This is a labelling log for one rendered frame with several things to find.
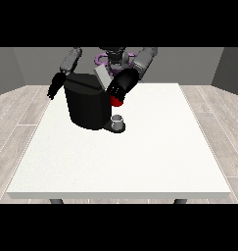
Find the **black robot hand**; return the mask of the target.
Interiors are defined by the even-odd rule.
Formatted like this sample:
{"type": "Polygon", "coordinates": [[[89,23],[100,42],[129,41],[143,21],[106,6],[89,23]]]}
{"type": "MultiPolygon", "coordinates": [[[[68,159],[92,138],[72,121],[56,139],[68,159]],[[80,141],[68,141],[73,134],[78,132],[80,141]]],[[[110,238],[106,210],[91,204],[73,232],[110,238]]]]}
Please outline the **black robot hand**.
{"type": "Polygon", "coordinates": [[[125,95],[138,83],[139,72],[135,69],[124,69],[109,84],[106,92],[122,102],[125,95]]]}
{"type": "Polygon", "coordinates": [[[59,89],[64,85],[66,81],[66,75],[64,73],[56,73],[52,78],[52,82],[49,86],[47,96],[53,100],[59,89]]]}

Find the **red pod holder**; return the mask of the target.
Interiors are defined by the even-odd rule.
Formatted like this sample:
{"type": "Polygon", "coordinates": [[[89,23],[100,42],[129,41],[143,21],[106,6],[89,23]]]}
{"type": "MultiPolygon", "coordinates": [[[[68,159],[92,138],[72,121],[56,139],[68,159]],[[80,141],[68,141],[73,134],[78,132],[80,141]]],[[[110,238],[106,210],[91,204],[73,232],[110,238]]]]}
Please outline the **red pod holder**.
{"type": "Polygon", "coordinates": [[[118,98],[114,97],[114,96],[111,96],[110,97],[110,101],[111,101],[111,105],[114,106],[114,107],[119,107],[123,104],[122,101],[119,101],[118,98]]]}

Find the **pale grey machine lid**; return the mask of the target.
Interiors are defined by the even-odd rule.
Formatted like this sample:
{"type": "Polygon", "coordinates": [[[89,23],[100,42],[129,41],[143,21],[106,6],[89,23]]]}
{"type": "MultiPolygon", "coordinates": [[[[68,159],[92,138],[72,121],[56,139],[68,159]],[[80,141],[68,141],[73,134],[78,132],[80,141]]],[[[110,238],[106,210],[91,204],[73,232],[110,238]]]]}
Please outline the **pale grey machine lid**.
{"type": "Polygon", "coordinates": [[[100,65],[94,69],[95,75],[98,77],[98,80],[100,81],[102,87],[104,89],[107,89],[110,85],[112,79],[110,78],[107,69],[104,65],[100,65]]]}

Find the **black coffee machine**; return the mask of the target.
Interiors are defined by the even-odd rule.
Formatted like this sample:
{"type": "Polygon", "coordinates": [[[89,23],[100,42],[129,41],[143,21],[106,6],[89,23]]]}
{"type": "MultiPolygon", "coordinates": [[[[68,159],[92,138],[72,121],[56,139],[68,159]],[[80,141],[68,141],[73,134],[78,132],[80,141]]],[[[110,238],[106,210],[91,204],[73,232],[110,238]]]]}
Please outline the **black coffee machine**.
{"type": "Polygon", "coordinates": [[[102,88],[97,76],[69,74],[64,82],[71,121],[85,129],[106,129],[113,133],[125,131],[112,128],[112,105],[110,96],[102,88]]]}

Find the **small grey cup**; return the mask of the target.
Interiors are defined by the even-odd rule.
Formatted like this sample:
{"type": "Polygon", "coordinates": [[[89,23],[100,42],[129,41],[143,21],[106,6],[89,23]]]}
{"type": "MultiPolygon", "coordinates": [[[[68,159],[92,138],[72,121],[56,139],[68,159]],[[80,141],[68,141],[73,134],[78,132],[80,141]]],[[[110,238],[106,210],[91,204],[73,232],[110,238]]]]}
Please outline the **small grey cup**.
{"type": "Polygon", "coordinates": [[[111,117],[112,129],[120,130],[123,127],[123,118],[121,115],[113,115],[111,117]]]}

